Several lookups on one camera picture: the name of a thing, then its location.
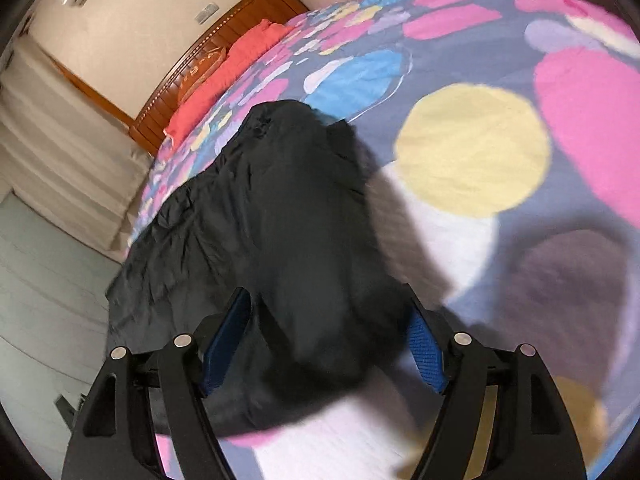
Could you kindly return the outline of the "red pillow blanket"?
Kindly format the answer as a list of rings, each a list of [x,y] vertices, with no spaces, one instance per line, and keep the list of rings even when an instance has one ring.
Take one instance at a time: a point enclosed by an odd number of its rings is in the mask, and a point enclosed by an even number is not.
[[[293,26],[262,20],[227,50],[227,57],[189,99],[171,116],[165,134],[174,152],[232,84],[257,60],[282,40]]]

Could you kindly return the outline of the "left beige curtain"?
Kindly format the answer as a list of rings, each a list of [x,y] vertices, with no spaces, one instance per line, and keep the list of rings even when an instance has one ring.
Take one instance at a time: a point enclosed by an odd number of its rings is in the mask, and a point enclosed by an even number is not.
[[[1,74],[1,177],[27,206],[122,261],[151,164],[32,38],[14,41]]]

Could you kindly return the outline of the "wall power outlet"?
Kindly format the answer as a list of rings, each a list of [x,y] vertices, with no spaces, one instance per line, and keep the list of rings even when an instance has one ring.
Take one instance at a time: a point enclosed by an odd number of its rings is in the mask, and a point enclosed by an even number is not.
[[[212,16],[214,16],[219,10],[219,6],[216,3],[209,3],[204,6],[202,10],[198,11],[194,20],[199,24],[205,24]]]

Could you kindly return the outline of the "colourful polka dot bedspread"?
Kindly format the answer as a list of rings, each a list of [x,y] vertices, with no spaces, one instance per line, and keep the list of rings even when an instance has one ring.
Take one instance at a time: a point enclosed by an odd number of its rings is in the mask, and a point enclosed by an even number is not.
[[[293,18],[165,141],[136,230],[278,99],[352,125],[390,268],[484,344],[537,348],[599,478],[639,419],[631,27],[586,0],[352,0]]]

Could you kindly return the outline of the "wooden wall trim post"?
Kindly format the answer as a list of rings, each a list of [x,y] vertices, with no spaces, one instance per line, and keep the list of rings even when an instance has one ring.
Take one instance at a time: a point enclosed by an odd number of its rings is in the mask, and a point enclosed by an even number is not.
[[[49,56],[50,61],[61,72],[61,74],[86,98],[88,98],[93,104],[96,104],[100,110],[103,110],[106,114],[109,114],[122,122],[127,128],[130,128],[134,123],[134,118],[130,117],[120,107],[115,105],[105,96],[102,96],[100,92],[97,92],[95,88],[92,88],[90,84],[87,84],[73,72],[71,72],[65,65],[58,62],[56,58]]]

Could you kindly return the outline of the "frosted glass wardrobe door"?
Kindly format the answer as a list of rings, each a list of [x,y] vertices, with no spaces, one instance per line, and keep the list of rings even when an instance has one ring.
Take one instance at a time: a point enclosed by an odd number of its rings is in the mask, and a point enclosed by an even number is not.
[[[118,263],[47,222],[14,194],[1,202],[1,404],[35,460],[60,478],[76,405],[105,352],[104,297]]]

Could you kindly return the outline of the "black puffer jacket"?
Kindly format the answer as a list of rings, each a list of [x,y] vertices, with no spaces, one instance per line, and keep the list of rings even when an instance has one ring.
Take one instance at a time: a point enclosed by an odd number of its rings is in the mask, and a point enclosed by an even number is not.
[[[156,350],[238,288],[253,313],[204,401],[220,436],[295,422],[405,347],[409,295],[378,249],[349,125],[297,101],[254,106],[132,244],[107,289],[107,343]]]

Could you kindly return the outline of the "orange embroidered cushion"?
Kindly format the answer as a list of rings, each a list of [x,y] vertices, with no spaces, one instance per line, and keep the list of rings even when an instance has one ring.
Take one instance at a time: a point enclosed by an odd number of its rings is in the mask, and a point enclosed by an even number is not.
[[[177,103],[181,105],[198,90],[198,87],[218,70],[227,57],[225,48],[215,48],[207,51],[183,76],[177,96]]]

